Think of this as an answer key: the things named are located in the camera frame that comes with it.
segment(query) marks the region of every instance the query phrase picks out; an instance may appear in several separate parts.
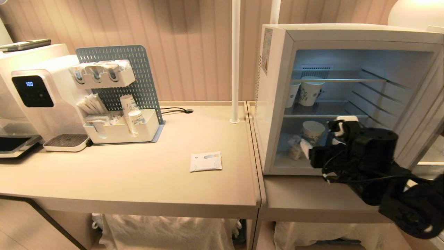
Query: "drip tray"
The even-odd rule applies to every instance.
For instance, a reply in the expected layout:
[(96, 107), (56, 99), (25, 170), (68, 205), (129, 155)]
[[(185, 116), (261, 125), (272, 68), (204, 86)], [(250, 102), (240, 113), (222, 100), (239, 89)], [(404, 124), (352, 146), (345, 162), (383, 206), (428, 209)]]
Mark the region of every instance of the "drip tray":
[(0, 136), (0, 158), (16, 158), (42, 139), (41, 136)]

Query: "wall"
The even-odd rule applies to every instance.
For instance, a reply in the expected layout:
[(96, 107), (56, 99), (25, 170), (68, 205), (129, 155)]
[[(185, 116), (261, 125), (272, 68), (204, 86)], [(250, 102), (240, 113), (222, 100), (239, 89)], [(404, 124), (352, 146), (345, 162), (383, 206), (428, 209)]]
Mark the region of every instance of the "wall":
[[(386, 24), (396, 0), (281, 0), (279, 23)], [(254, 100), (260, 27), (271, 0), (241, 3), (241, 100)], [(142, 44), (162, 101), (231, 98), (230, 0), (9, 0), (0, 17), (14, 41), (75, 48)]]

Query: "white cloth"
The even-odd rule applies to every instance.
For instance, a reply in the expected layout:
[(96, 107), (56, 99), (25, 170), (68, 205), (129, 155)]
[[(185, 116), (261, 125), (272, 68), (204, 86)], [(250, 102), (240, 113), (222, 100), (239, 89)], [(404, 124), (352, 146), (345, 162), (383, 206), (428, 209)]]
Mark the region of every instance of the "white cloth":
[(295, 246), (310, 246), (316, 241), (342, 239), (360, 240), (366, 250), (380, 250), (390, 224), (339, 224), (276, 222), (276, 250), (294, 250)]
[(107, 250), (234, 250), (237, 219), (103, 215)]

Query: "fridge shelf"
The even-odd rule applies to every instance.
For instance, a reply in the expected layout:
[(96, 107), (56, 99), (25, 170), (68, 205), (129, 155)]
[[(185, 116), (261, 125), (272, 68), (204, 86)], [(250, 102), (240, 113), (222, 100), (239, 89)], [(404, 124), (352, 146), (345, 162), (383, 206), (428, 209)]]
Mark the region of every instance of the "fridge shelf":
[(296, 105), (293, 108), (285, 109), (284, 117), (325, 117), (335, 118), (337, 116), (354, 115), (358, 119), (369, 116), (358, 109), (349, 101), (318, 101), (313, 106), (306, 107)]
[[(305, 76), (314, 76), (317, 77), (319, 75), (327, 75), (326, 79), (305, 79), (302, 80), (302, 77)], [(316, 70), (294, 70), (292, 74), (292, 80), (300, 81), (300, 82), (387, 82), (386, 79), (373, 75), (365, 70), (349, 70), (349, 69), (316, 69)]]

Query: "white lamp shade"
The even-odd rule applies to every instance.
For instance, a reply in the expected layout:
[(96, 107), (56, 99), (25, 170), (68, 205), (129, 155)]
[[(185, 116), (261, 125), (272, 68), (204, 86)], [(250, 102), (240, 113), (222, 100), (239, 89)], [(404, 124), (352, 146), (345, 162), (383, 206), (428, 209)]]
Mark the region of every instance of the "white lamp shade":
[(390, 26), (444, 27), (444, 0), (398, 0), (388, 16)]

